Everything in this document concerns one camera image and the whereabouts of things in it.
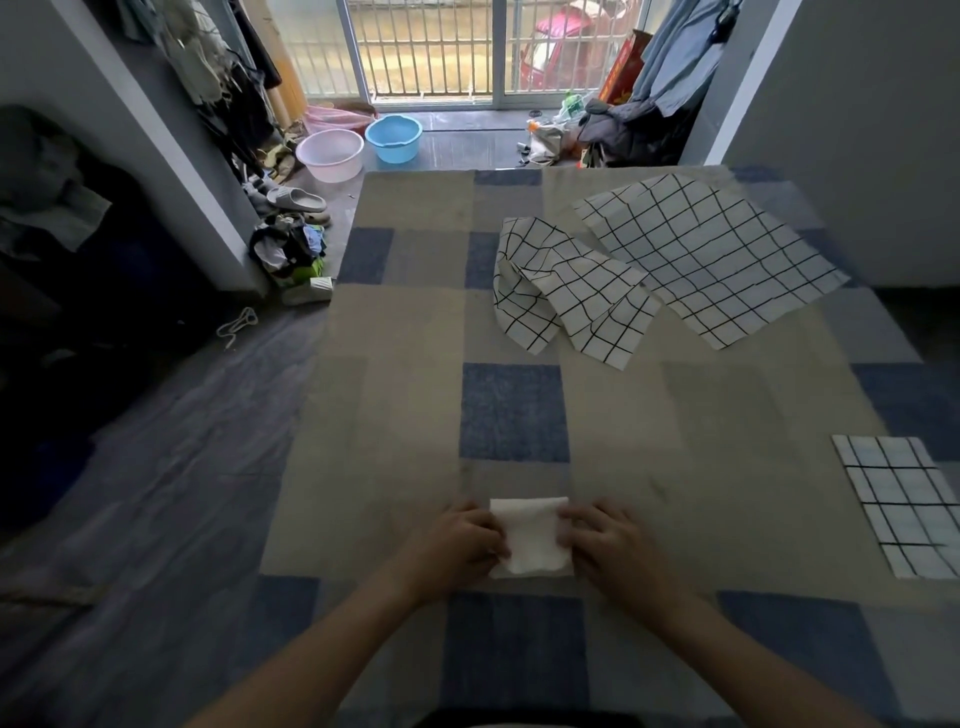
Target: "red box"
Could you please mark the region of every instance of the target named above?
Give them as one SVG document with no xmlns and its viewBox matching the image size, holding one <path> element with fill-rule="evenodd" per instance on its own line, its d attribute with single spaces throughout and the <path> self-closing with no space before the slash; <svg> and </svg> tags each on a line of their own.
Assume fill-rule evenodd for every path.
<svg viewBox="0 0 960 728">
<path fill-rule="evenodd" d="M 616 61 L 613 62 L 613 68 L 610 69 L 607 80 L 600 88 L 600 94 L 597 96 L 600 101 L 616 106 L 630 99 L 630 95 L 634 92 L 636 77 L 643 69 L 643 59 L 640 55 L 652 39 L 653 36 L 649 33 L 634 31 L 632 37 L 623 41 L 620 52 L 616 54 Z"/>
</svg>

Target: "person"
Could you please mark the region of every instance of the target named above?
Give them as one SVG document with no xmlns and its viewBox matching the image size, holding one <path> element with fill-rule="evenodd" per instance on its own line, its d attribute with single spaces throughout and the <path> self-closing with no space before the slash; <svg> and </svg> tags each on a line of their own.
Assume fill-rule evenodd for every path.
<svg viewBox="0 0 960 728">
<path fill-rule="evenodd" d="M 560 515 L 570 527 L 558 538 L 572 547 L 577 573 L 693 667 L 748 725 L 879 725 L 696 595 L 626 509 L 600 500 Z M 329 720 L 377 648 L 421 604 L 482 578 L 509 555 L 490 511 L 475 503 L 447 509 L 187 728 L 299 728 Z"/>
</svg>

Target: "white cord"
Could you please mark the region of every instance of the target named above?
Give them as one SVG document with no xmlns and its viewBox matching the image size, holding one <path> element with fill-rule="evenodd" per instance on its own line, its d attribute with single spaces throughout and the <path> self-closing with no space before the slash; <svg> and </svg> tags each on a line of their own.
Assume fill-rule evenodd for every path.
<svg viewBox="0 0 960 728">
<path fill-rule="evenodd" d="M 240 315 L 233 321 L 228 321 L 221 327 L 217 327 L 217 336 L 222 339 L 229 338 L 227 345 L 224 347 L 224 351 L 233 346 L 233 342 L 237 340 L 237 331 L 244 326 L 255 326 L 259 323 L 259 319 L 256 318 L 256 311 L 247 306 L 240 311 Z"/>
</svg>

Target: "checkered tablecloth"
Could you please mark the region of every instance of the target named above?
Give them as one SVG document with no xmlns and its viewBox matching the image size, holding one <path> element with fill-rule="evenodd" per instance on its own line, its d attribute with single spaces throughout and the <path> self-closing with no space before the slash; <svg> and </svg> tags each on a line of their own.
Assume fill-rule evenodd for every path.
<svg viewBox="0 0 960 728">
<path fill-rule="evenodd" d="M 730 186 L 853 281 L 714 351 L 667 307 L 627 368 L 497 327 L 505 217 L 590 241 L 571 203 L 667 171 Z M 919 436 L 960 477 L 960 417 L 791 182 L 725 167 L 370 174 L 300 414 L 234 676 L 328 611 L 460 496 L 630 505 L 738 625 L 877 716 L 960 719 L 956 583 L 898 580 L 833 434 Z M 417 613 L 339 719 L 437 707 L 730 709 L 573 579 L 477 586 Z"/>
</svg>

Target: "blue square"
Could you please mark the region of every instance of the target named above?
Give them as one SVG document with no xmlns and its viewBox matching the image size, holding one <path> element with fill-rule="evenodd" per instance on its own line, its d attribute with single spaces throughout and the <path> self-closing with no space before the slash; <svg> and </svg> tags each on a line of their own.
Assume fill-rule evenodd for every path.
<svg viewBox="0 0 960 728">
<path fill-rule="evenodd" d="M 446 614 L 442 707 L 589 707 L 580 599 L 463 592 Z"/>
<path fill-rule="evenodd" d="M 731 167 L 730 171 L 738 182 L 782 182 L 783 177 L 775 169 L 764 167 L 762 164 L 745 164 L 742 167 Z"/>
<path fill-rule="evenodd" d="M 493 289 L 493 266 L 500 236 L 496 232 L 472 232 L 467 248 L 466 288 Z"/>
<path fill-rule="evenodd" d="M 257 576 L 230 666 L 231 683 L 243 679 L 293 640 L 313 621 L 320 579 Z"/>
<path fill-rule="evenodd" d="M 543 173 L 539 169 L 480 169 L 474 173 L 473 183 L 539 187 L 543 184 Z"/>
<path fill-rule="evenodd" d="M 340 264 L 338 283 L 379 285 L 394 241 L 393 228 L 354 228 Z"/>
<path fill-rule="evenodd" d="M 720 592 L 730 620 L 759 643 L 878 717 L 900 703 L 860 607 L 801 596 Z"/>
<path fill-rule="evenodd" d="M 837 245 L 836 241 L 830 237 L 830 233 L 825 228 L 811 228 L 809 230 L 798 230 L 797 233 L 808 242 L 817 253 L 829 260 L 833 265 L 850 276 L 850 280 L 844 283 L 844 288 L 856 288 L 859 284 L 860 276 L 853 267 L 850 259 Z"/>
<path fill-rule="evenodd" d="M 570 462 L 560 367 L 464 364 L 460 456 Z"/>
<path fill-rule="evenodd" d="M 854 364 L 860 386 L 895 437 L 919 437 L 934 460 L 960 460 L 960 409 L 925 364 Z"/>
</svg>

